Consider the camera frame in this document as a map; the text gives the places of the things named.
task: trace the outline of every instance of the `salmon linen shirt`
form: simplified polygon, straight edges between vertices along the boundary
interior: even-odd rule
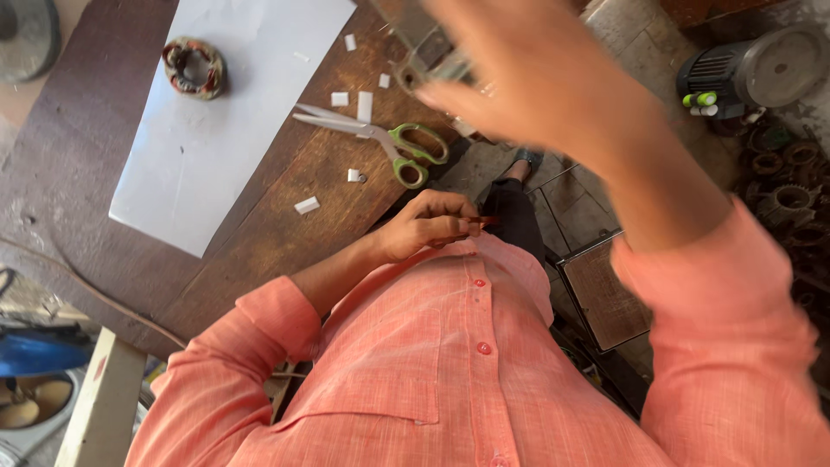
[[[828,467],[817,336],[788,259],[735,204],[683,248],[614,245],[654,311],[640,425],[550,336],[539,263],[483,234],[374,271],[323,327],[289,278],[239,298],[170,357],[127,465]],[[263,382],[287,357],[315,366],[269,425]]]

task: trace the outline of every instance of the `green scissors handle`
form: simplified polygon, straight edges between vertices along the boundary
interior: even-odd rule
[[[423,149],[423,147],[421,147],[420,145],[417,145],[412,141],[407,140],[403,136],[403,133],[406,131],[420,131],[421,133],[424,133],[425,135],[429,136],[431,139],[433,139],[441,146],[442,154],[436,157],[430,154],[427,150]],[[437,165],[444,165],[450,159],[450,148],[447,145],[447,142],[441,136],[439,136],[438,133],[430,130],[424,125],[419,125],[417,123],[404,123],[398,128],[390,130],[389,135],[392,136],[392,140],[394,141],[395,146],[407,151],[414,157],[426,159],[432,162],[433,164]]]
[[[429,171],[414,160],[398,157],[392,161],[395,178],[408,189],[419,189],[427,183]]]

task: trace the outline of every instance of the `wooden workbench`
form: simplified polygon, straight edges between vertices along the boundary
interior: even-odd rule
[[[423,123],[452,141],[444,118],[393,83],[378,88],[388,60],[406,53],[369,0],[306,87],[301,101],[328,107],[332,91],[373,91],[373,121]],[[364,234],[403,194],[373,141],[286,121],[213,237],[203,259],[110,220],[115,186],[141,118],[175,0],[92,0],[0,166],[0,235],[65,261],[101,291],[189,339],[242,294],[331,255]],[[356,99],[344,109],[356,113]],[[345,183],[360,168],[366,184]],[[293,205],[316,195],[322,207],[300,216]],[[119,314],[59,269],[0,244],[0,262],[139,349],[166,358],[178,347]]]

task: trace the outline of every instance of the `shirt sleeve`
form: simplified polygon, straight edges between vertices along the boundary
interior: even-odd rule
[[[253,430],[269,425],[263,384],[286,357],[314,353],[320,317],[286,277],[236,305],[170,357],[126,465],[227,465]]]
[[[642,428],[678,465],[830,465],[808,368],[817,334],[789,295],[782,249],[735,200],[683,248],[612,263],[654,312],[654,382]]]

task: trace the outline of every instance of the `shirt button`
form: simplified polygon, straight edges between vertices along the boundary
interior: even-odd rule
[[[490,467],[509,467],[510,463],[507,462],[507,459],[497,455],[490,461]]]

